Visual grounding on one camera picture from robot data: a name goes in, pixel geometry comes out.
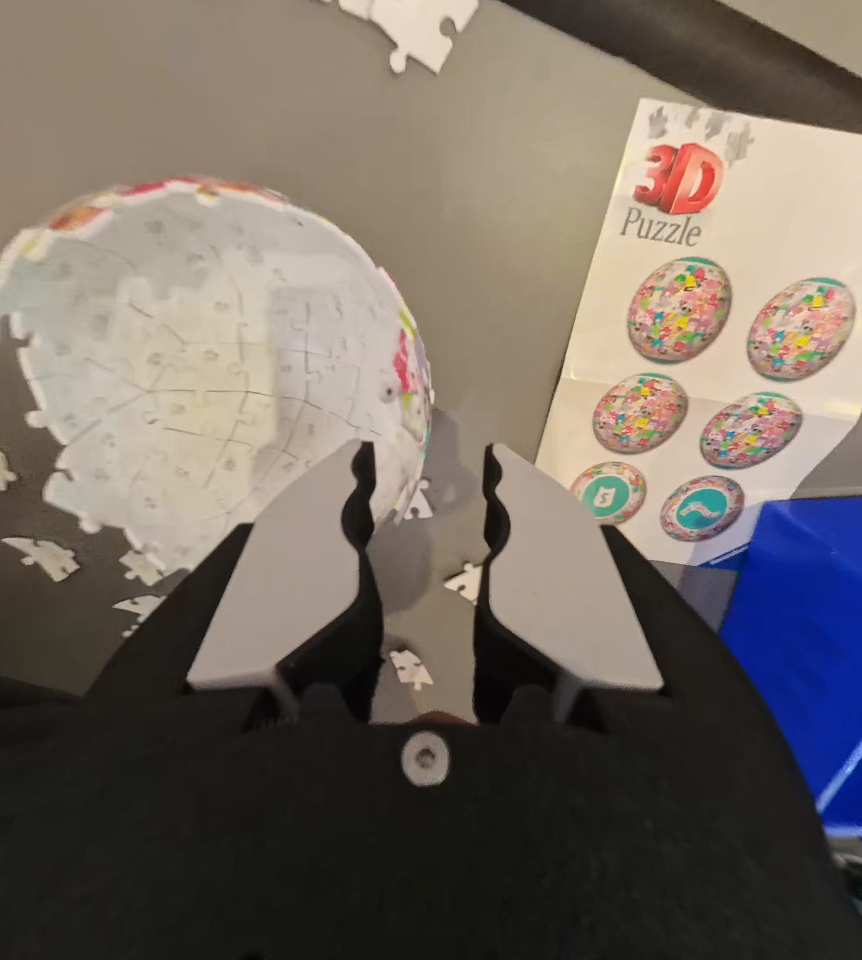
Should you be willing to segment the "colourful puzzle ball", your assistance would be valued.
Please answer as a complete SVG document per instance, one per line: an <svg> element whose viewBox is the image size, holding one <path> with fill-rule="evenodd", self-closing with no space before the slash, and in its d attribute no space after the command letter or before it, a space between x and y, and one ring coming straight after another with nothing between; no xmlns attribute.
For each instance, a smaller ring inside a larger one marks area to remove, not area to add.
<svg viewBox="0 0 862 960"><path fill-rule="evenodd" d="M70 203L0 253L0 342L59 451L42 498L193 570L346 442L374 446L376 524L422 477L430 364L347 233L213 177Z"/></svg>

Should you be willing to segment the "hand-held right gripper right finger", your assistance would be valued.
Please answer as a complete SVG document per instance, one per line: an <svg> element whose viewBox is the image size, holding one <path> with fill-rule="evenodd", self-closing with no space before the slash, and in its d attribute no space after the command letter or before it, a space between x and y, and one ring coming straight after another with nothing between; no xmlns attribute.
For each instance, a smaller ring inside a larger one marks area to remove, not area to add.
<svg viewBox="0 0 862 960"><path fill-rule="evenodd" d="M485 450L488 553L475 639L495 627L553 687L656 692L663 678L604 527L564 486L502 443Z"/></svg>

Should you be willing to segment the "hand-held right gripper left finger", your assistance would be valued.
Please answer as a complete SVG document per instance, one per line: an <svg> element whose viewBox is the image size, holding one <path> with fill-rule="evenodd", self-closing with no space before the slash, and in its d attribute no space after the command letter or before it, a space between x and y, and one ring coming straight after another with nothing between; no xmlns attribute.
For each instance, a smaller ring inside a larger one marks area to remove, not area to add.
<svg viewBox="0 0 862 960"><path fill-rule="evenodd" d="M196 690L372 690L384 614L366 548L374 446L350 440L250 526L188 672Z"/></svg>

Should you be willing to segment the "puzzle instruction leaflet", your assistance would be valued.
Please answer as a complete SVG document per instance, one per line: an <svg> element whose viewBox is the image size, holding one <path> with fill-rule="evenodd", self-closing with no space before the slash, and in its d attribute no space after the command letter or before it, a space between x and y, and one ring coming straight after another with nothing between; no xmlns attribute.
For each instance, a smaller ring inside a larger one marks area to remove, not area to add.
<svg viewBox="0 0 862 960"><path fill-rule="evenodd" d="M861 414L862 135L641 100L536 466L710 566Z"/></svg>

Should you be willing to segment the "blue plastic bin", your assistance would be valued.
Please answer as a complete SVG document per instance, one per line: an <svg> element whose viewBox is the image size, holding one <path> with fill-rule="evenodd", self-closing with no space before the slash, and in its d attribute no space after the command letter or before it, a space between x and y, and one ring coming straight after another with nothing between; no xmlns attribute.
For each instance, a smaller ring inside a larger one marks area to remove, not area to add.
<svg viewBox="0 0 862 960"><path fill-rule="evenodd" d="M720 634L826 830L862 835L862 496L766 504Z"/></svg>

